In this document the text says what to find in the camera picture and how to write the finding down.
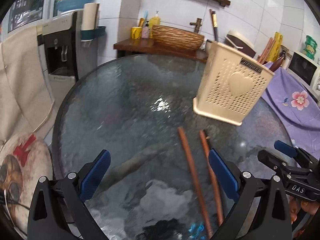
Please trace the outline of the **black chopstick gold band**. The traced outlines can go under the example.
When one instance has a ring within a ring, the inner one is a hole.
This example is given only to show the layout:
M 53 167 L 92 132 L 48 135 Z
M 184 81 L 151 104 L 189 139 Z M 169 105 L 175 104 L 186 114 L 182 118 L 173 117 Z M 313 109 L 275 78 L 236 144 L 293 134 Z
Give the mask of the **black chopstick gold band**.
M 214 37 L 215 41 L 219 41 L 219 35 L 218 35 L 218 25 L 217 25 L 217 17 L 216 17 L 216 12 L 212 11 L 212 21 L 213 21 L 213 32 L 214 32 Z

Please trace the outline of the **wooden-handled metal spoon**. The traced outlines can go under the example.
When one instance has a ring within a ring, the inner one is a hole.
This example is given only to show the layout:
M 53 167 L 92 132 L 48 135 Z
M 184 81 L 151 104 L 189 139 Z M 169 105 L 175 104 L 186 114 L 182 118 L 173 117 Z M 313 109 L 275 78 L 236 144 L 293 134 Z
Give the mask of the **wooden-handled metal spoon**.
M 279 57 L 273 64 L 272 66 L 269 68 L 269 70 L 271 72 L 275 72 L 283 63 L 283 61 L 285 60 L 285 55 Z

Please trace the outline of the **purple floral cloth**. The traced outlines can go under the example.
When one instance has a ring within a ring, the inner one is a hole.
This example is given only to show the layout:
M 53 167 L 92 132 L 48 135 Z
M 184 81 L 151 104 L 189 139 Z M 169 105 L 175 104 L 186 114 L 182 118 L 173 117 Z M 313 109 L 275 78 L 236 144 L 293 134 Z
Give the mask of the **purple floral cloth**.
M 319 159 L 319 107 L 306 88 L 279 67 L 262 98 L 283 123 L 292 144 Z

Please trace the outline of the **dog print cushion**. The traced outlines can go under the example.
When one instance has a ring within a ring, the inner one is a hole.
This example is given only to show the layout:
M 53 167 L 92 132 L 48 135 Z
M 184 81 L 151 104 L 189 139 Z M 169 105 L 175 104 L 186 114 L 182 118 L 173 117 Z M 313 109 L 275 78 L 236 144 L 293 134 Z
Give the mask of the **dog print cushion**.
M 5 206 L 11 220 L 27 233 L 29 208 L 41 176 L 53 178 L 52 160 L 46 143 L 33 133 L 11 137 L 1 150 L 1 190 L 6 192 Z

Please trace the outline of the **white microwave oven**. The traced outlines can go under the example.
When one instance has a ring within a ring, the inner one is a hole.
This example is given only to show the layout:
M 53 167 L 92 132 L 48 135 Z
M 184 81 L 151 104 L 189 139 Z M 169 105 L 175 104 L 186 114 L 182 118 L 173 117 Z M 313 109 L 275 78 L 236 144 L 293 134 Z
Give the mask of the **white microwave oven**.
M 319 101 L 319 64 L 295 51 L 287 66 L 287 72 L 293 75 L 316 101 Z

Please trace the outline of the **cream perforated utensil holder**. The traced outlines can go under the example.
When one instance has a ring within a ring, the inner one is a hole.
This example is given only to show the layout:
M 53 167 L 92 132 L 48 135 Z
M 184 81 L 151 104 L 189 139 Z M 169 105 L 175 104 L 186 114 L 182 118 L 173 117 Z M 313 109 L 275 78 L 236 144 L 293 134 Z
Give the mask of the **cream perforated utensil holder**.
M 240 126 L 272 80 L 274 72 L 246 54 L 213 42 L 193 111 Z

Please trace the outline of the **beige fabric cover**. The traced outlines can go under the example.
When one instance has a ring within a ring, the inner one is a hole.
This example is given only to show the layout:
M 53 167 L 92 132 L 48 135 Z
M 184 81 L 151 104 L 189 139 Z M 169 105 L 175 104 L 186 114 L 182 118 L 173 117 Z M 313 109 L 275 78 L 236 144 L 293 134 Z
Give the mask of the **beige fabric cover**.
M 57 109 L 40 62 L 38 29 L 31 26 L 1 42 L 1 144 L 34 132 L 44 138 Z

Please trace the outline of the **brown rice cooker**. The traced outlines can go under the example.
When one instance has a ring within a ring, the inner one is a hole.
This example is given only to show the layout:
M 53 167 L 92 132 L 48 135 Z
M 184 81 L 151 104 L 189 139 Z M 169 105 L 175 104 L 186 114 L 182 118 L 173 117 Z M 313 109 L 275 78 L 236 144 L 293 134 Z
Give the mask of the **brown rice cooker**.
M 254 58 L 256 55 L 253 43 L 241 33 L 230 30 L 225 36 L 225 44 Z

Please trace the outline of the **round glass table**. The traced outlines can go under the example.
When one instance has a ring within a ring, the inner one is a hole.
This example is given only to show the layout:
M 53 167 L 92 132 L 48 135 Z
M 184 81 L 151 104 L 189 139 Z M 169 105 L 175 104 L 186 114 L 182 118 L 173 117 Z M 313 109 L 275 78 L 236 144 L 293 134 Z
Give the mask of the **round glass table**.
M 101 150 L 111 165 L 86 202 L 109 239 L 206 239 L 204 221 L 177 129 L 188 139 L 213 230 L 217 211 L 200 140 L 257 178 L 273 172 L 260 150 L 289 136 L 260 99 L 240 126 L 193 111 L 204 64 L 161 55 L 128 56 L 82 78 L 68 93 L 54 126 L 52 159 L 59 177 L 79 171 Z

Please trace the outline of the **water dispenser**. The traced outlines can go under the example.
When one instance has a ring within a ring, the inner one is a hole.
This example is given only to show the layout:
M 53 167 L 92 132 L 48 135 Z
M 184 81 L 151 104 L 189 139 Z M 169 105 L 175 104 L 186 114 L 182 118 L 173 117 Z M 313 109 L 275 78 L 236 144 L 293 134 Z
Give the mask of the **water dispenser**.
M 81 40 L 82 16 L 82 10 L 65 12 L 42 27 L 42 65 L 57 108 L 75 83 L 98 66 L 98 41 Z

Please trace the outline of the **bronze faucet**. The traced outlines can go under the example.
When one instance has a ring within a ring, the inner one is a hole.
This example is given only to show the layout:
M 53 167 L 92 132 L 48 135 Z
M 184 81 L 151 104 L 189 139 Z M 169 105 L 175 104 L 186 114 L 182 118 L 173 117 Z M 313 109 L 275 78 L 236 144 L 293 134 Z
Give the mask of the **bronze faucet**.
M 194 26 L 194 32 L 198 34 L 202 26 L 202 19 L 197 18 L 195 22 L 190 22 L 189 25 Z

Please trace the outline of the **woven pattern basin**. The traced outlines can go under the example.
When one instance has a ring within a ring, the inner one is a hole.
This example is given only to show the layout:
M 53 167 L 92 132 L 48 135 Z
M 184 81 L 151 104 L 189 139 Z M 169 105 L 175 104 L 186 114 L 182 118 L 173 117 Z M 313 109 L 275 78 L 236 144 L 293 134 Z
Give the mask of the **woven pattern basin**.
M 203 35 L 165 25 L 154 25 L 151 32 L 154 42 L 170 48 L 198 50 L 204 42 Z

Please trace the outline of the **wooden side counter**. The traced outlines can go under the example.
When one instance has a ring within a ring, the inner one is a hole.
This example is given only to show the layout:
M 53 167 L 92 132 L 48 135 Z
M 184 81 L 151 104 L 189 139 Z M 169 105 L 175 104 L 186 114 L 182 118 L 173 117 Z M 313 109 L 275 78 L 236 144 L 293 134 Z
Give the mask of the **wooden side counter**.
M 115 43 L 113 48 L 117 51 L 117 58 L 138 54 L 171 55 L 206 63 L 208 57 L 207 53 L 201 49 L 193 51 L 170 48 L 157 44 L 152 39 L 129 38 Z

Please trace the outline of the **paper cup stack holder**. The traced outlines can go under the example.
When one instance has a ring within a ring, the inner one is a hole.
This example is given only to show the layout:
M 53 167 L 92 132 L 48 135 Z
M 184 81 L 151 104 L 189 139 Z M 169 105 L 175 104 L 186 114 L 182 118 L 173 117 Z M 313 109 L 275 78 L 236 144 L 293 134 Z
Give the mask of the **paper cup stack holder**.
M 81 43 L 83 47 L 89 47 L 97 38 L 105 35 L 106 27 L 99 26 L 99 3 L 86 3 L 84 5 L 81 23 Z

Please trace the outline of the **yellow soap bottle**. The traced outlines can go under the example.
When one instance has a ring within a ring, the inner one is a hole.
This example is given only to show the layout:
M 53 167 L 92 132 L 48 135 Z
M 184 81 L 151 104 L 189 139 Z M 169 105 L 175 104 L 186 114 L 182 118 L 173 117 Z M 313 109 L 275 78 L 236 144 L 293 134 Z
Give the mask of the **yellow soap bottle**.
M 155 16 L 153 16 L 149 20 L 149 38 L 153 38 L 153 32 L 152 32 L 153 26 L 160 25 L 160 23 L 161 23 L 161 18 L 158 15 L 158 11 L 156 11 Z

